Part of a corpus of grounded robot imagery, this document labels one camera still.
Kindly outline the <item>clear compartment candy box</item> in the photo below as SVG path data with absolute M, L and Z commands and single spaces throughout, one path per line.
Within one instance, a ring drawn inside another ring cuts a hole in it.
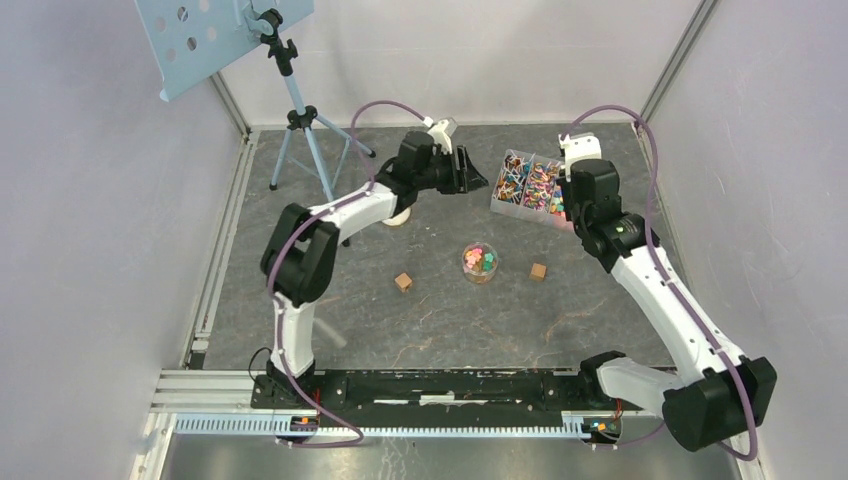
M 507 149 L 491 195 L 490 210 L 514 219 L 572 231 L 573 224 L 566 218 L 562 190 L 556 183 L 562 166 L 559 160 Z

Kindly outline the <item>clear glass jar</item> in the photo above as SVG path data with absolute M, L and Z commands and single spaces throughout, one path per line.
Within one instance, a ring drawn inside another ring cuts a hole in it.
M 488 243 L 469 244 L 462 253 L 463 273 L 472 283 L 488 283 L 494 277 L 498 265 L 498 254 Z

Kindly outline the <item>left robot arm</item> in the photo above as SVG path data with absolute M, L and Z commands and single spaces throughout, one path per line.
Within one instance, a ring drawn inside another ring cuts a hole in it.
M 269 239 L 260 269 L 273 308 L 274 341 L 266 367 L 268 384 L 290 407 L 306 405 L 314 394 L 309 376 L 314 307 L 328 289 L 337 252 L 353 234 L 409 209 L 420 192 L 468 194 L 488 186 L 463 145 L 449 135 L 408 132 L 398 152 L 362 187 L 315 207 L 287 205 Z

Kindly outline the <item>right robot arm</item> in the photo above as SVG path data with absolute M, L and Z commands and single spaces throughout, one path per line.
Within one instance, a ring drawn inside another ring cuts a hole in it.
M 650 221 L 624 210 L 612 162 L 569 161 L 557 184 L 582 247 L 633 298 L 676 368 L 662 372 L 619 351 L 597 354 L 579 366 L 580 400 L 591 408 L 613 399 L 635 405 L 660 417 L 690 452 L 745 433 L 749 449 L 741 457 L 753 459 L 777 383 L 774 366 L 750 358 L 712 322 L 670 266 Z

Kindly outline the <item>gold jar lid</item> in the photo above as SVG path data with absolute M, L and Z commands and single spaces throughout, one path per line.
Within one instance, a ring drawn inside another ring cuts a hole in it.
M 397 215 L 395 215 L 391 218 L 383 220 L 382 223 L 386 226 L 389 226 L 389 227 L 399 227 L 399 226 L 405 224 L 410 219 L 410 217 L 411 217 L 411 209 L 406 208 L 402 212 L 400 212 L 399 214 L 397 214 Z

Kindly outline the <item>plain wooden cube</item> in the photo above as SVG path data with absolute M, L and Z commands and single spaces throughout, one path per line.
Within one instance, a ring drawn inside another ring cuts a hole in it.
M 534 281 L 542 282 L 547 274 L 547 266 L 540 263 L 533 263 L 529 273 L 529 278 Z

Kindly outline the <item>wooden letter cube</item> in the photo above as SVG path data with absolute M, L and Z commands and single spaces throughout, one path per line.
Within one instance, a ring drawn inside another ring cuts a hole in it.
M 394 279 L 394 283 L 401 292 L 407 292 L 412 287 L 413 280 L 406 272 L 403 272 Z

